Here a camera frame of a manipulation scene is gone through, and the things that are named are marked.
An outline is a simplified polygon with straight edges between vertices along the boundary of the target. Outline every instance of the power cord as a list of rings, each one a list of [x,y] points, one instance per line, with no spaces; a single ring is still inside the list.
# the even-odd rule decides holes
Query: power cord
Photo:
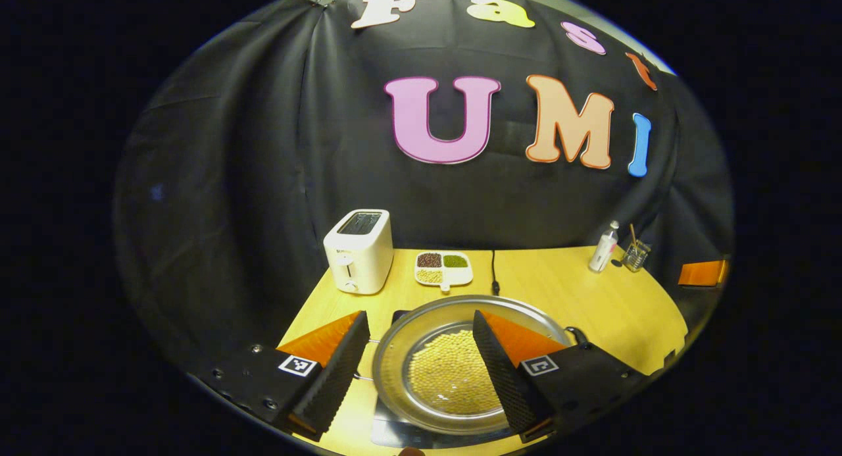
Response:
[[[500,284],[497,283],[497,274],[494,273],[494,249],[491,250],[491,292],[495,297],[500,296]]]

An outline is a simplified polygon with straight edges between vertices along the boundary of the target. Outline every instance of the toaster slot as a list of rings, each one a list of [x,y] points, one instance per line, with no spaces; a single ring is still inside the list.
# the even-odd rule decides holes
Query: toaster slot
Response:
[[[366,235],[374,229],[382,213],[355,213],[336,232],[337,234]]]

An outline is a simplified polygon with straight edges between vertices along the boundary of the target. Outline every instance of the white divided plate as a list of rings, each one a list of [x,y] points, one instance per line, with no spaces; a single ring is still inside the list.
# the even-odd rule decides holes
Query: white divided plate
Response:
[[[434,254],[439,256],[439,267],[419,267],[418,258],[424,254]],[[445,267],[445,257],[448,255],[455,255],[465,259],[466,267]],[[461,252],[454,251],[438,251],[438,250],[424,250],[415,256],[415,281],[422,285],[439,286],[441,291],[450,291],[451,286],[467,285],[473,280],[473,270],[471,268],[471,259]],[[419,272],[441,272],[441,282],[429,282],[421,278]]]

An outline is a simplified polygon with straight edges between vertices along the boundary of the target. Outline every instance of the pink letter u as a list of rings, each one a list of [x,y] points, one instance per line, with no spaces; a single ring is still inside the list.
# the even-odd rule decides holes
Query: pink letter u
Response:
[[[392,98],[395,142],[403,153],[425,163],[462,163],[482,153],[491,125],[491,96],[500,81],[463,76],[453,87],[465,93],[465,130],[460,138],[441,140],[430,134],[430,93],[439,88],[433,78],[400,78],[383,88]]]

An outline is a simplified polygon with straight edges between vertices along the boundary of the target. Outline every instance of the red beans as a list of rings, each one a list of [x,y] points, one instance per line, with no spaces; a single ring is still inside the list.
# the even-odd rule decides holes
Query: red beans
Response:
[[[418,256],[418,266],[419,267],[441,267],[441,255],[440,254],[421,254]]]

